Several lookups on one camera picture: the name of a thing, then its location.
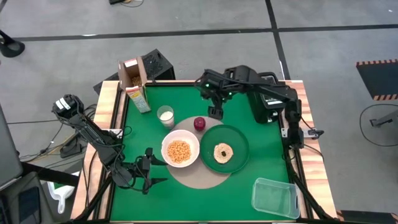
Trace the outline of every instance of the bowl of cereal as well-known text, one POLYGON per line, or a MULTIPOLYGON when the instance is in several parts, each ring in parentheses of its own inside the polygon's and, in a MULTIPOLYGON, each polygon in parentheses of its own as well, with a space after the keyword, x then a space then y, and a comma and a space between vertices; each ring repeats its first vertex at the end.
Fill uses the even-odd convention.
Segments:
POLYGON ((162 141, 162 156, 173 167, 187 167, 199 156, 199 140, 187 130, 170 132, 162 141))

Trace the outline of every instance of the plastic bin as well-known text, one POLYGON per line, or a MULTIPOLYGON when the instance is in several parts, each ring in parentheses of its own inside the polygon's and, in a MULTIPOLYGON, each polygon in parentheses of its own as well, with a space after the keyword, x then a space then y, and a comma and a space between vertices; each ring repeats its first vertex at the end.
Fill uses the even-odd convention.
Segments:
POLYGON ((294 184, 257 178, 253 185, 251 205, 259 212, 296 219, 300 216, 297 191, 294 184))

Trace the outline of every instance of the gray floor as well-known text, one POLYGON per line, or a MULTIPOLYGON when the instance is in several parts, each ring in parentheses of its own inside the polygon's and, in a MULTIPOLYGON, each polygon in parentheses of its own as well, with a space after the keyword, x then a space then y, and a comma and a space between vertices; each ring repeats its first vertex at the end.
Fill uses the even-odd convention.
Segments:
MULTIPOLYGON (((398 20, 398 2, 389 0, 272 0, 272 5, 278 27, 393 24, 398 20)), ((8 0, 0 13, 1 29, 14 37, 270 26, 261 0, 146 0, 135 9, 109 6, 106 0, 8 0)), ((398 213, 398 147, 377 147, 362 137, 359 114, 375 102, 355 68, 357 61, 398 58, 398 29, 289 32, 280 37, 291 79, 304 80, 315 124, 326 132, 320 144, 337 209, 398 213)), ((174 65, 178 79, 196 78, 204 68, 222 71, 241 64, 283 77, 272 33, 25 44, 26 51, 19 57, 0 56, 0 102, 9 122, 54 119, 52 103, 66 93, 78 95, 86 105, 95 103, 98 96, 92 86, 113 74, 118 60, 155 48, 174 65)), ((367 122, 391 110, 385 106, 365 113, 364 132, 369 138, 395 143, 396 127, 372 129, 367 122)), ((59 126, 18 124, 10 129, 24 155, 47 146, 59 126)), ((70 128, 63 128, 55 144, 70 133, 70 128)), ((50 156, 36 164, 57 160, 50 156)))

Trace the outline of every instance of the red apple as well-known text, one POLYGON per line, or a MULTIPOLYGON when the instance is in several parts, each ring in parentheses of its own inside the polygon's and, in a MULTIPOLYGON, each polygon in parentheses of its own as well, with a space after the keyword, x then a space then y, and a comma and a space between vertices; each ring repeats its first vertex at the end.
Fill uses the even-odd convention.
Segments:
POLYGON ((206 121, 202 117, 195 118, 195 120, 193 121, 193 127, 195 127, 197 131, 204 130, 205 126, 206 126, 206 121))

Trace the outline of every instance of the white cup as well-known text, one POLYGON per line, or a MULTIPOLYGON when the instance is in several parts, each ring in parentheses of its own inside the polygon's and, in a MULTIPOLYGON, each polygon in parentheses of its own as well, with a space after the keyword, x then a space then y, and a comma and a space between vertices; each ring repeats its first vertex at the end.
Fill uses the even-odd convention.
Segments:
POLYGON ((163 105, 157 109, 157 117, 166 128, 174 128, 174 110, 171 106, 163 105))

